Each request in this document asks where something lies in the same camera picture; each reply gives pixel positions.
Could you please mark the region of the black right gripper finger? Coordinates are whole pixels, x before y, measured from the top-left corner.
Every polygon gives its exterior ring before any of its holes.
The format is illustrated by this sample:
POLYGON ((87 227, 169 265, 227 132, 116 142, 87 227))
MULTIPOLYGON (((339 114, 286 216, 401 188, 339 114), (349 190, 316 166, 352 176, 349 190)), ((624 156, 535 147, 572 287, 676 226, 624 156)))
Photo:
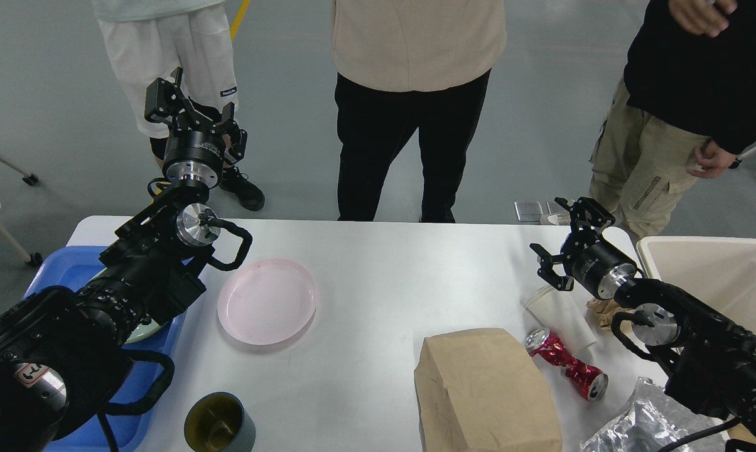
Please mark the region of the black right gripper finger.
POLYGON ((575 280, 570 272, 567 275, 559 275, 555 271, 558 264, 566 264, 568 257, 565 254, 551 255, 541 244, 530 243, 530 249, 537 255, 539 269, 537 275, 546 281, 548 285, 559 291, 571 291, 574 288, 575 280))
POLYGON ((615 223, 615 218, 594 198, 579 197, 573 203, 566 198, 556 197, 554 201, 566 208, 570 215, 571 232, 563 247, 589 247, 594 244, 611 246, 603 237, 603 231, 615 223))

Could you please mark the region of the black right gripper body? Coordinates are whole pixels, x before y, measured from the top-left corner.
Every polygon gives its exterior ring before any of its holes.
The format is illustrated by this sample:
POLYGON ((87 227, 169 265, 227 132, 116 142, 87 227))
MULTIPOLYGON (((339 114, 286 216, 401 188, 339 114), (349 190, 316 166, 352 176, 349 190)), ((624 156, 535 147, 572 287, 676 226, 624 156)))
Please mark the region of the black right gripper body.
POLYGON ((602 235, 569 235, 561 248, 565 272, 599 300, 614 298, 637 266, 602 235))

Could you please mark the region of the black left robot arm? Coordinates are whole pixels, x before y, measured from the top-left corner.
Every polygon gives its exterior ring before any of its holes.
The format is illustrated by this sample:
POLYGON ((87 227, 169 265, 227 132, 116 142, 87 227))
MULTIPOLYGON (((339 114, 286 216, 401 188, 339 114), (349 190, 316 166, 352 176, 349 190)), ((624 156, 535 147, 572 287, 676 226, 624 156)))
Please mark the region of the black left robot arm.
POLYGON ((205 266, 235 270, 248 254, 252 235, 207 206, 248 135, 233 103, 197 111, 182 76, 176 68, 146 89, 146 120, 169 129, 165 188, 117 229, 102 272, 78 290, 39 290, 0 316, 0 451, 42 451, 91 418, 117 451, 108 418, 151 410, 175 373, 167 355, 125 342, 141 324, 182 315, 206 290, 205 266))

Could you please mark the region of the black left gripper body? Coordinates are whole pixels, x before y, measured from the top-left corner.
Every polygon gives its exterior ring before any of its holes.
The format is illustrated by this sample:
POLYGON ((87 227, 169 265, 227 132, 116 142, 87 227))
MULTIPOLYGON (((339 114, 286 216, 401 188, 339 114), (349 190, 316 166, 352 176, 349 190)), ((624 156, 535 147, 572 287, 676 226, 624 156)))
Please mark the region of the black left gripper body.
POLYGON ((215 188, 222 178, 225 147, 230 141, 222 137, 220 123, 197 120, 194 131, 171 131, 166 142, 163 177, 171 183, 194 180, 215 188))

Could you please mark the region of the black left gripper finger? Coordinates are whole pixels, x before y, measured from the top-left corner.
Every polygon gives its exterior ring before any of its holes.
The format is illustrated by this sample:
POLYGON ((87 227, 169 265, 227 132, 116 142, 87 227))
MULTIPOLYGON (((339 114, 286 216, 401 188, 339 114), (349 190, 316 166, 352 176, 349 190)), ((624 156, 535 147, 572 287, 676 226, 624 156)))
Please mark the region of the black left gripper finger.
POLYGON ((223 108, 220 120, 220 132, 222 137, 230 141, 225 147, 223 161, 228 166, 235 166, 245 157, 248 132, 240 128, 234 118, 235 104, 231 101, 223 108))
POLYGON ((171 131, 194 131, 197 112, 181 89, 183 69, 174 69, 170 77, 172 81, 157 78, 146 88, 144 118, 153 124, 166 125, 171 131))

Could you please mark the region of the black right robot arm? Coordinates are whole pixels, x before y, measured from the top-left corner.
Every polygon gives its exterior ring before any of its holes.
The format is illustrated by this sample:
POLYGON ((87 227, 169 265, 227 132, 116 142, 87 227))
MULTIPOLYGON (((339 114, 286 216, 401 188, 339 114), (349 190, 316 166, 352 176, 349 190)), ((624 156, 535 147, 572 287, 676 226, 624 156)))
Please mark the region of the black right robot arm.
MULTIPOLYGON (((593 198, 555 198, 570 216, 571 232, 561 252, 537 243, 538 275, 557 290, 580 283, 599 300, 622 311, 611 331, 630 352, 659 364, 667 375, 665 395, 722 424, 663 446, 670 451, 743 424, 756 438, 756 335, 665 281, 646 277, 634 260, 603 237, 613 215, 593 198)), ((756 443, 731 439, 727 451, 756 451, 756 443)))

